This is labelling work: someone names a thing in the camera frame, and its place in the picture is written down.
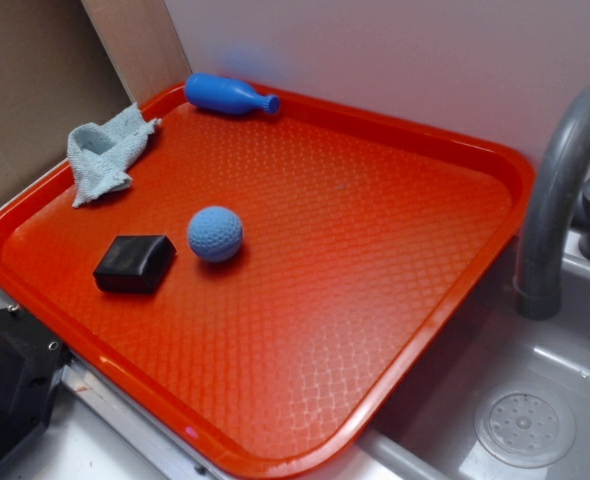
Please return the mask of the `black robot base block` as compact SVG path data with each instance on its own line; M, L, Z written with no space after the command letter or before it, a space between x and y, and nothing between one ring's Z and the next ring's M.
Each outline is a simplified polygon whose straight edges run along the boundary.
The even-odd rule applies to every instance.
M0 310L0 468L47 430L65 356L29 311Z

